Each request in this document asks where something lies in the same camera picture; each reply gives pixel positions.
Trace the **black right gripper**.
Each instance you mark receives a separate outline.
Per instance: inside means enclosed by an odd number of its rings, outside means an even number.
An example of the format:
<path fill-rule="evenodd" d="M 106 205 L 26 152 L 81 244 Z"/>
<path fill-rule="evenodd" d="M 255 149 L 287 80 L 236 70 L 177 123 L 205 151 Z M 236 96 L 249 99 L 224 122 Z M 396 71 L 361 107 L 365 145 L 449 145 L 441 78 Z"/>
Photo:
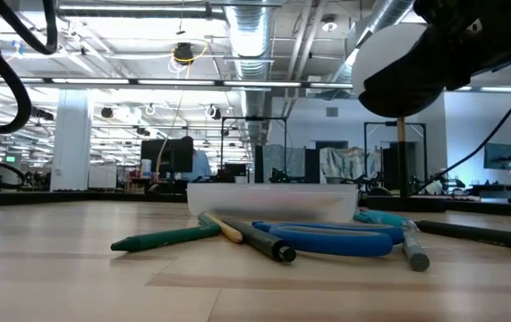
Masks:
<path fill-rule="evenodd" d="M 425 28 L 413 47 L 364 82 L 366 92 L 359 94 L 361 104 L 374 114 L 404 117 L 430 106 L 445 89 L 467 84 L 466 53 L 458 38 L 440 30 Z"/>

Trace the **blue pen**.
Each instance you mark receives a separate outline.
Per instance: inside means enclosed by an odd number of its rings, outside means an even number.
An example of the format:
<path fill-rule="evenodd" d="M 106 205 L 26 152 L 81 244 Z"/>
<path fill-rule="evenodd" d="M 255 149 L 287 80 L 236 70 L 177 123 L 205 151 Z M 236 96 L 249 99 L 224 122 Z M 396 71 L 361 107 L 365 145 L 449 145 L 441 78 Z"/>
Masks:
<path fill-rule="evenodd" d="M 406 229 L 411 225 L 411 221 L 403 216 L 393 215 L 378 210 L 358 211 L 353 219 L 367 224 L 392 225 L 394 227 Z"/>

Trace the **clear box with grey lid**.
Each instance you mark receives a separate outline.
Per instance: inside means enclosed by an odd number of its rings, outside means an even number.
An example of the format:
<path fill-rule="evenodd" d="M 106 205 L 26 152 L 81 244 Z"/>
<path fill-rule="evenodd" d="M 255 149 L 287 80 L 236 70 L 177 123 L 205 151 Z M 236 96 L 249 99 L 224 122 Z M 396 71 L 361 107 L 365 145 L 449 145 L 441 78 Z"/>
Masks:
<path fill-rule="evenodd" d="M 352 184 L 190 183 L 191 214 L 236 219 L 349 222 L 358 205 Z"/>

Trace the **black pen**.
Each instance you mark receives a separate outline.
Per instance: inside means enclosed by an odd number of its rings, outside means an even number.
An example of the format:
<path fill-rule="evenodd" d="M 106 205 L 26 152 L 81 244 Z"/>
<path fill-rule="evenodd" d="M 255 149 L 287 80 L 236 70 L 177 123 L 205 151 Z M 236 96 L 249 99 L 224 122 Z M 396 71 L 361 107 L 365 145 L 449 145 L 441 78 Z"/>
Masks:
<path fill-rule="evenodd" d="M 454 225 L 433 221 L 417 221 L 417 227 L 423 233 L 431 233 L 457 239 L 483 242 L 511 248 L 511 232 L 467 225 Z"/>
<path fill-rule="evenodd" d="M 295 249 L 285 240 L 236 220 L 223 219 L 223 222 L 239 231 L 244 242 L 269 258 L 277 262 L 287 263 L 296 259 Z"/>

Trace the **white cloth cover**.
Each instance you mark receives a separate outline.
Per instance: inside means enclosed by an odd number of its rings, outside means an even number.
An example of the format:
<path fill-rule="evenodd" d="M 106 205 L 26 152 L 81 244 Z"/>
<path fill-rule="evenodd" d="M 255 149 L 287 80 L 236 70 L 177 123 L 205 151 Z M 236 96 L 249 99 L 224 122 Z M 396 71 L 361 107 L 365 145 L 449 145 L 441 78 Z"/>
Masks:
<path fill-rule="evenodd" d="M 378 149 L 322 148 L 319 151 L 319 178 L 357 179 L 364 175 L 374 178 L 381 171 L 381 153 Z"/>

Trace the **grey crayon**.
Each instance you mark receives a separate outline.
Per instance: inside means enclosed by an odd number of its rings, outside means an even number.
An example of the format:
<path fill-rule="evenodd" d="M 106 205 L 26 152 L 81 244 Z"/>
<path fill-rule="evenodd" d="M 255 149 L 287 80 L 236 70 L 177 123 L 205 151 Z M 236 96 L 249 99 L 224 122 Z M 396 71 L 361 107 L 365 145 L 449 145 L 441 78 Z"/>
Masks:
<path fill-rule="evenodd" d="M 413 221 L 403 222 L 403 252 L 410 268 L 416 272 L 425 272 L 430 267 L 430 259 L 421 244 L 416 239 L 418 227 Z"/>

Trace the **person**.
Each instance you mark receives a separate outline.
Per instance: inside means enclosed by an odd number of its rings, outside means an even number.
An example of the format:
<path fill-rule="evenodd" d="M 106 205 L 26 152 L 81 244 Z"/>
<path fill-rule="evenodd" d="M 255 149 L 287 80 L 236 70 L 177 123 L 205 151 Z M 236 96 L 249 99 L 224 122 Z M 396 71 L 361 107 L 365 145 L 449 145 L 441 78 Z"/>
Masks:
<path fill-rule="evenodd" d="M 193 147 L 193 138 L 184 136 L 181 138 L 180 147 L 182 148 L 178 159 L 183 163 L 180 168 L 180 179 L 192 182 L 197 178 L 208 178 L 211 176 L 209 159 L 204 150 Z"/>

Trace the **black ceiling-hung device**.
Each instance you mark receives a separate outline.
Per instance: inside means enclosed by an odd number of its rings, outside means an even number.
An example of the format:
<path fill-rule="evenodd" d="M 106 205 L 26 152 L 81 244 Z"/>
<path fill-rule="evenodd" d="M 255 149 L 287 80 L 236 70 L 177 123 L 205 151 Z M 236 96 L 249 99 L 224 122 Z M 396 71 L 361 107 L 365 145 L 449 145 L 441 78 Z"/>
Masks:
<path fill-rule="evenodd" d="M 189 65 L 194 61 L 192 44 L 189 42 L 180 42 L 173 50 L 172 57 L 177 64 Z"/>

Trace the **yellow pencil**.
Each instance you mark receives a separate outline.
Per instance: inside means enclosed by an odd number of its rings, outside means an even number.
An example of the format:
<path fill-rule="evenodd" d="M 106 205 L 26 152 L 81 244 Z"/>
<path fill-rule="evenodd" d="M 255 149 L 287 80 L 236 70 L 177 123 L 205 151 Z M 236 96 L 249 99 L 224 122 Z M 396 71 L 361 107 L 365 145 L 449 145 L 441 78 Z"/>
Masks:
<path fill-rule="evenodd" d="M 204 213 L 204 216 L 213 221 L 215 224 L 218 224 L 221 229 L 221 233 L 231 242 L 241 243 L 243 241 L 243 235 L 240 231 L 224 223 L 222 220 L 210 213 Z"/>

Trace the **long ceiling light bar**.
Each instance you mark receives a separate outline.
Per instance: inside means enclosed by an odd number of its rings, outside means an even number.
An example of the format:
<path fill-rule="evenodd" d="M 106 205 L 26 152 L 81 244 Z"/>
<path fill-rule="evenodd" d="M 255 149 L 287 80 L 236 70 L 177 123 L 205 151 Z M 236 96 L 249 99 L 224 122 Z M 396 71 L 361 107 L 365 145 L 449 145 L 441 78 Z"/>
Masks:
<path fill-rule="evenodd" d="M 102 79 L 102 78 L 21 78 L 25 85 L 86 86 L 101 88 L 122 87 L 220 87 L 220 88 L 296 88 L 296 89 L 352 89 L 350 83 L 312 81 L 263 80 L 195 80 L 195 79 Z"/>

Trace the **black desk monitor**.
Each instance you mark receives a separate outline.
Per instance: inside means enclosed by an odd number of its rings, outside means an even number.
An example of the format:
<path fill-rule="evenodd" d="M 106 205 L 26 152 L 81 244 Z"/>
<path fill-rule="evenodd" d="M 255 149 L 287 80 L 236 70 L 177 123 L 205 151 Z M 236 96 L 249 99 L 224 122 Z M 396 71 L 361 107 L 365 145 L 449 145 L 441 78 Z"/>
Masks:
<path fill-rule="evenodd" d="M 189 173 L 192 171 L 193 145 L 187 140 L 144 140 L 141 159 L 151 161 L 154 173 Z"/>

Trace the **white cabinet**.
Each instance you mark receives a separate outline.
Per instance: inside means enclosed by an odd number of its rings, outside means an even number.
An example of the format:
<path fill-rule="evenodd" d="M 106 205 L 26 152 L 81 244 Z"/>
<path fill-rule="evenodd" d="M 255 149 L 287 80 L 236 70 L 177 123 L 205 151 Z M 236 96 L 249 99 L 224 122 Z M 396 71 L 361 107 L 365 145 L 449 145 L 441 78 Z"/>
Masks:
<path fill-rule="evenodd" d="M 92 165 L 89 168 L 90 189 L 115 189 L 117 181 L 116 165 Z"/>

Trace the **white building column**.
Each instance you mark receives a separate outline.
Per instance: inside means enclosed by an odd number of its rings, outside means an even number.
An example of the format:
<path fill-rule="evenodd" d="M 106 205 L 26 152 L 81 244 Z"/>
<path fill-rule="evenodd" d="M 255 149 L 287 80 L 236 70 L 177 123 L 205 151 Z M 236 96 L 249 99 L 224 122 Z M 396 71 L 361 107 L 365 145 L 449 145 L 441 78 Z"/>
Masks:
<path fill-rule="evenodd" d="M 59 90 L 51 191 L 88 189 L 92 115 L 87 89 Z"/>

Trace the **black frame stand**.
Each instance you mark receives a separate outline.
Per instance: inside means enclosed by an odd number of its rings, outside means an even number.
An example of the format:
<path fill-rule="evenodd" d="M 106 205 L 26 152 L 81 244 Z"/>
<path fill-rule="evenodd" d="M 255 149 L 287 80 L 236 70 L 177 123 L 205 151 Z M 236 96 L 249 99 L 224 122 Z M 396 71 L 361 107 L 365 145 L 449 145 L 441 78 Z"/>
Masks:
<path fill-rule="evenodd" d="M 425 123 L 365 122 L 363 173 L 401 197 L 414 194 L 430 178 Z"/>
<path fill-rule="evenodd" d="M 257 115 L 248 115 L 248 116 L 223 116 L 221 118 L 221 124 L 220 124 L 220 153 L 219 153 L 219 167 L 223 168 L 224 166 L 224 138 L 226 136 L 226 133 L 229 131 L 242 131 L 243 129 L 235 126 L 234 124 L 226 126 L 227 120 L 233 120 L 234 123 L 237 121 L 243 121 L 243 124 L 247 123 L 261 123 L 260 131 L 262 130 L 269 130 L 269 126 L 275 122 L 281 122 L 283 124 L 283 133 L 284 133 L 284 163 L 283 168 L 286 170 L 287 168 L 287 156 L 286 156 L 286 143 L 287 143 L 287 118 L 281 117 L 281 116 L 257 116 Z M 263 147 L 267 144 L 267 142 L 259 137 L 258 139 L 248 139 L 247 142 L 249 144 L 252 144 L 251 147 L 251 158 L 252 158 L 252 165 L 253 165 L 253 175 L 254 175 L 254 183 L 264 183 L 264 154 L 263 154 Z"/>

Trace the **silver air duct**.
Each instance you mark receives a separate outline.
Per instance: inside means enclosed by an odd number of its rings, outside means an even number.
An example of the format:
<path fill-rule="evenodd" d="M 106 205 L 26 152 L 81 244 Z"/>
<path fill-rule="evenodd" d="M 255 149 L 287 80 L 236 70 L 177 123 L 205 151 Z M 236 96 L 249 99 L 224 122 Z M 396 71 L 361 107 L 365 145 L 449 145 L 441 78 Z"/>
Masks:
<path fill-rule="evenodd" d="M 228 36 L 234 61 L 235 74 L 240 81 L 266 81 L 269 64 L 264 62 L 270 53 L 272 9 L 259 5 L 225 7 L 229 24 Z M 245 90 L 241 93 L 244 116 L 264 116 L 266 94 L 262 90 Z M 265 135 L 263 122 L 245 121 L 247 138 L 261 142 Z"/>
<path fill-rule="evenodd" d="M 413 3 L 414 0 L 377 0 L 369 16 L 353 22 L 345 42 L 348 56 L 332 74 L 330 82 L 350 82 L 353 64 L 362 43 L 374 33 L 402 21 L 412 10 Z"/>

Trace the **wall-mounted screen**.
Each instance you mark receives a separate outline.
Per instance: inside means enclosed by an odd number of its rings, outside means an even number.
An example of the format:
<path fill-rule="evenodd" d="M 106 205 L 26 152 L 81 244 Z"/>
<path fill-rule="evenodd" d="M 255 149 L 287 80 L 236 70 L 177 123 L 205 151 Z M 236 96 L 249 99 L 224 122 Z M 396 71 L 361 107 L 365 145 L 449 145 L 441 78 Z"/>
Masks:
<path fill-rule="evenodd" d="M 511 145 L 487 143 L 484 148 L 483 167 L 511 171 Z"/>

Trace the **blue-handled scissors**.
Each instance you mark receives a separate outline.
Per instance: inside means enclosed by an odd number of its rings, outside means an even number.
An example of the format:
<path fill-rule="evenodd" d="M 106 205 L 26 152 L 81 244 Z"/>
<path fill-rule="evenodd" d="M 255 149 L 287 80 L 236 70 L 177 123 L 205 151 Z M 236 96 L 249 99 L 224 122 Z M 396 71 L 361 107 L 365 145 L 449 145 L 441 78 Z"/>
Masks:
<path fill-rule="evenodd" d="M 383 257 L 405 239 L 403 230 L 392 225 L 262 221 L 251 225 L 287 241 L 296 250 L 337 256 Z"/>

